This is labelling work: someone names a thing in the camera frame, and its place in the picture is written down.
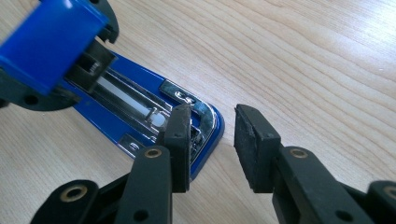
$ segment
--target wooden table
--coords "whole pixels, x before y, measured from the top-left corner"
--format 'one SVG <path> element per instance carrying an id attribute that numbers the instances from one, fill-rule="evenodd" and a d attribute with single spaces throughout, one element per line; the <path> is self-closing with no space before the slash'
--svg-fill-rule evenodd
<path id="1" fill-rule="evenodd" d="M 38 4 L 3 0 L 0 40 Z M 285 146 L 312 150 L 341 182 L 396 180 L 396 1 L 110 1 L 107 45 L 216 106 L 225 133 L 174 223 L 277 223 L 233 148 L 234 107 L 253 105 Z M 103 186 L 132 160 L 73 108 L 0 110 L 0 223 L 28 223 L 50 193 L 78 178 Z"/>

